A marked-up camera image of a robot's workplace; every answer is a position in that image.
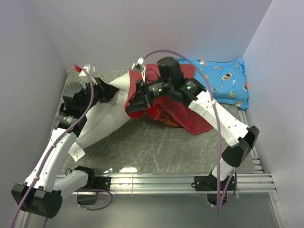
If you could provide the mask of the white pillow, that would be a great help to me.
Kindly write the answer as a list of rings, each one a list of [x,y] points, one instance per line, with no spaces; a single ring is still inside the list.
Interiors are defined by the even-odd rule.
[[[110,102],[97,103],[86,114],[87,122],[68,151],[74,161],[85,156],[85,148],[109,136],[130,119],[124,109],[130,87],[129,73],[109,84],[118,88],[118,91]]]

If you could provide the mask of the red pillowcase with grey print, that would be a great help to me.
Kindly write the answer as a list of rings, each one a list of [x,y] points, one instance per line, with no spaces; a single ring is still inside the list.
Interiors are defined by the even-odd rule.
[[[194,78],[194,66],[189,64],[180,64],[180,67],[185,78]],[[148,64],[147,69],[149,69],[147,73],[149,82],[155,81],[157,79],[157,75],[160,76],[160,72],[156,64]],[[174,101],[168,95],[156,98],[153,105],[148,109],[136,112],[127,111],[127,108],[130,107],[131,101],[133,101],[135,97],[135,83],[142,79],[142,75],[139,72],[129,69],[128,73],[130,85],[124,108],[129,117],[136,119],[146,114],[150,118],[161,121],[165,125],[171,127],[183,127],[193,135],[208,132],[213,129],[212,125],[210,125],[204,118],[190,110],[188,107],[185,107],[182,103]]]

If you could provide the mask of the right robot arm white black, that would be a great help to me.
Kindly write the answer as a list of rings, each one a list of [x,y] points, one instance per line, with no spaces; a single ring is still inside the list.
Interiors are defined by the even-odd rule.
[[[155,65],[145,65],[140,58],[129,70],[125,110],[136,118],[159,106],[192,134],[202,132],[203,123],[217,130],[228,145],[218,151],[217,165],[210,172],[209,184],[219,190],[254,148],[259,129],[242,123],[219,104],[194,78],[195,70],[193,64],[180,64],[173,57],[162,58]]]

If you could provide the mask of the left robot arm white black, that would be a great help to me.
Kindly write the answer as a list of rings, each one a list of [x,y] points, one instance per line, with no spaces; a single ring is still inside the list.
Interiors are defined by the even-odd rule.
[[[97,103],[110,102],[117,92],[118,88],[99,78],[86,86],[80,82],[65,86],[63,103],[42,157],[24,183],[15,184],[11,190],[19,210],[51,219],[73,192],[90,191],[95,187],[95,171],[88,167],[76,167],[61,181],[56,181],[56,177],[87,122],[88,111]]]

